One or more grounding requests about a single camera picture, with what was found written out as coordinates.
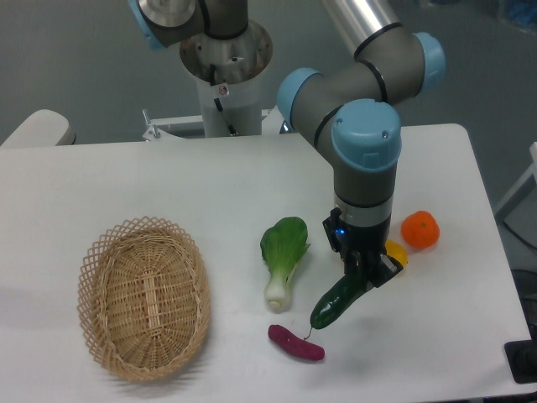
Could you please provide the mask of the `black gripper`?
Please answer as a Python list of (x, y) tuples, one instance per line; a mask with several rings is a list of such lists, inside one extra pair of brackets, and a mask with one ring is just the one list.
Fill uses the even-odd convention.
[(369, 227), (353, 226), (339, 221), (337, 238), (344, 262), (344, 274), (353, 281), (363, 281), (362, 264), (366, 266), (366, 290), (379, 288), (400, 273), (404, 266), (385, 251), (390, 220)]

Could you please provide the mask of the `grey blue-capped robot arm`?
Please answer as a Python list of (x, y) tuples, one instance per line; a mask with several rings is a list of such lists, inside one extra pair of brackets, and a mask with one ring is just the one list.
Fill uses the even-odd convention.
[[(208, 137), (261, 131), (260, 92), (272, 42), (248, 16), (245, 1), (132, 1), (154, 48), (178, 45), (196, 79)], [(379, 287), (401, 270), (385, 252), (402, 149), (394, 106), (437, 86), (444, 51), (426, 33), (411, 34), (385, 1), (326, 1), (324, 8), (350, 50), (352, 65), (333, 76), (313, 69), (282, 81), (276, 106), (334, 170), (335, 206), (324, 221), (346, 275)]]

